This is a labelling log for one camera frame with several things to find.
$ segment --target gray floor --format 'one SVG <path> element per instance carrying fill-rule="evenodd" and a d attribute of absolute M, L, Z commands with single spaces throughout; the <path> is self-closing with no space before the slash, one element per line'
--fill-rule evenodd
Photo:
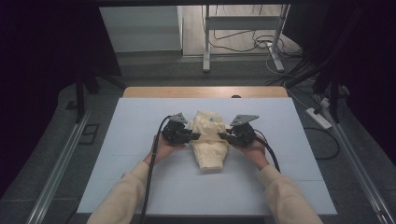
<path fill-rule="evenodd" d="M 200 58 L 181 58 L 177 55 L 146 54 L 119 55 L 123 77 L 117 77 L 128 86 L 262 86 L 278 75 L 268 71 L 265 58 L 261 57 L 218 57 L 212 59 L 210 73 L 202 72 Z M 297 59 L 283 60 L 289 71 Z M 89 215 L 74 214 L 78 200 L 90 178 L 97 155 L 106 136 L 122 90 L 98 78 L 101 91 L 85 97 L 92 111 L 89 124 L 99 124 L 99 133 L 92 145 L 78 145 L 68 165 L 62 182 L 55 194 L 44 223 L 85 223 Z M 305 81 L 299 88 L 311 92 L 312 82 Z M 305 93 L 291 90 L 307 106 L 316 103 Z M 32 157 L 26 162 L 19 176 L 0 201 L 0 223 L 25 223 L 60 150 L 69 136 L 76 119 L 75 110 L 65 110 L 70 101 L 75 101 L 75 87 L 64 89 L 59 95 L 59 105 L 53 119 L 38 143 Z M 318 127 L 309 118 L 305 107 L 294 101 L 304 127 Z M 362 163 L 382 193 L 391 212 L 396 214 L 396 168 L 386 157 L 379 145 L 353 117 L 347 106 L 341 102 L 339 114 L 341 124 L 356 149 Z M 335 150 L 333 140 L 313 131 L 306 131 L 316 156 L 325 156 Z M 324 223 L 379 223 L 359 182 L 353 174 L 344 153 L 329 161 L 318 161 L 335 208 L 334 217 L 322 217 Z M 153 218 L 148 223 L 263 223 L 262 218 L 245 219 L 188 219 Z M 267 218 L 265 223 L 272 223 Z"/>

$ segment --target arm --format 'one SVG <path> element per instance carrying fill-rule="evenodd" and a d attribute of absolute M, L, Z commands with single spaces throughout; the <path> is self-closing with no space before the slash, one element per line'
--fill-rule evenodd
<path fill-rule="evenodd" d="M 161 135 L 155 164 L 169 156 L 172 152 L 184 147 L 185 145 L 169 145 Z M 125 173 L 122 179 L 113 186 L 101 204 L 93 211 L 88 223 L 130 223 L 136 206 L 143 200 L 146 193 L 150 161 L 151 152 L 132 171 Z"/>
<path fill-rule="evenodd" d="M 250 147 L 235 148 L 260 170 L 259 180 L 265 186 L 265 197 L 276 223 L 322 223 L 298 186 L 269 164 L 261 143 L 254 141 Z"/>

